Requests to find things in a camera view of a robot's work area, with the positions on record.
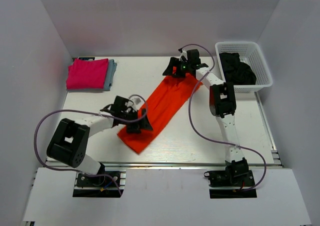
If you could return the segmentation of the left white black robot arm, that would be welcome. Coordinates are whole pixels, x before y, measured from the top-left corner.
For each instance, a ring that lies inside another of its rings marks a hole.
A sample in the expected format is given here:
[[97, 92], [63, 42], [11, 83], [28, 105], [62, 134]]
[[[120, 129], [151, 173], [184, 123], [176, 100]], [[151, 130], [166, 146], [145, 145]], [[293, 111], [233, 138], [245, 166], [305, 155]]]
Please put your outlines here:
[[129, 98], [116, 96], [114, 102], [106, 105], [98, 113], [71, 110], [67, 112], [89, 115], [71, 120], [62, 119], [47, 147], [48, 157], [70, 166], [73, 171], [85, 173], [94, 185], [105, 182], [103, 164], [86, 154], [89, 138], [119, 125], [126, 126], [129, 134], [140, 134], [143, 130], [153, 131], [147, 113], [149, 105], [137, 94]]

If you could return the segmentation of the orange t shirt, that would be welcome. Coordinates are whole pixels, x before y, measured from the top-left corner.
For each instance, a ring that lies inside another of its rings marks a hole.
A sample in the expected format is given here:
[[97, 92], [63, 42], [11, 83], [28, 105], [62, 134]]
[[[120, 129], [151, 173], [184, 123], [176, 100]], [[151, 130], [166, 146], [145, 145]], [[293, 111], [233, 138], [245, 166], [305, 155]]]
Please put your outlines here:
[[191, 74], [185, 78], [166, 76], [146, 100], [148, 105], [147, 118], [152, 131], [143, 129], [141, 133], [128, 133], [128, 127], [122, 128], [117, 136], [137, 154], [141, 153], [167, 126], [173, 116], [190, 98], [198, 80]]

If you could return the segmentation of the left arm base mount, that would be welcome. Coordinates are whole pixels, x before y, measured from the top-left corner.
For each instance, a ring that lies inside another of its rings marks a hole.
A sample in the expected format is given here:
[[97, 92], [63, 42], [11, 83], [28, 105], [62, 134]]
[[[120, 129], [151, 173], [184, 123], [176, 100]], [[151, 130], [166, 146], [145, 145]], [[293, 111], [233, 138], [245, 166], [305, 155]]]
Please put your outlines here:
[[74, 198], [120, 198], [121, 195], [115, 182], [123, 193], [126, 172], [109, 170], [105, 173], [110, 175], [112, 179], [107, 176], [87, 177], [83, 173], [78, 173], [75, 178], [72, 196]]

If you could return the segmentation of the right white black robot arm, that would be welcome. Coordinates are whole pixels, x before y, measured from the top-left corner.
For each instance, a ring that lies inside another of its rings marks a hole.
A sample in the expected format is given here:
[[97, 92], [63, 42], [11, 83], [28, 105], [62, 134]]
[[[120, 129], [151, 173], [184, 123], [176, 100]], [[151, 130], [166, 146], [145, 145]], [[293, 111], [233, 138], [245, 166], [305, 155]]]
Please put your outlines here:
[[203, 139], [225, 145], [225, 171], [226, 181], [236, 186], [243, 181], [244, 176], [249, 173], [249, 166], [239, 146], [239, 138], [235, 126], [235, 111], [237, 108], [234, 85], [224, 82], [211, 71], [206, 63], [202, 63], [200, 53], [197, 49], [184, 50], [180, 48], [179, 57], [171, 57], [163, 76], [172, 78], [184, 78], [187, 74], [193, 76], [197, 83], [194, 86], [188, 102], [188, 117], [192, 129], [198, 136], [201, 134], [196, 130], [191, 116], [191, 102], [198, 86], [202, 83], [209, 90], [209, 110], [218, 122], [222, 141], [206, 138]]

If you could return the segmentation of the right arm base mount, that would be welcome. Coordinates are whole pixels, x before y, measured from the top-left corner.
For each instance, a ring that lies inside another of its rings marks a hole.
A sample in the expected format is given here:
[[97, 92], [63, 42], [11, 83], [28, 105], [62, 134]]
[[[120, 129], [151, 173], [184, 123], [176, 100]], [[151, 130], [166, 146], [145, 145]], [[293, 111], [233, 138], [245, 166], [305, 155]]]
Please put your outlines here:
[[226, 164], [224, 170], [204, 172], [203, 176], [209, 182], [211, 199], [253, 199], [257, 192], [253, 172], [249, 170], [246, 159], [232, 161]]

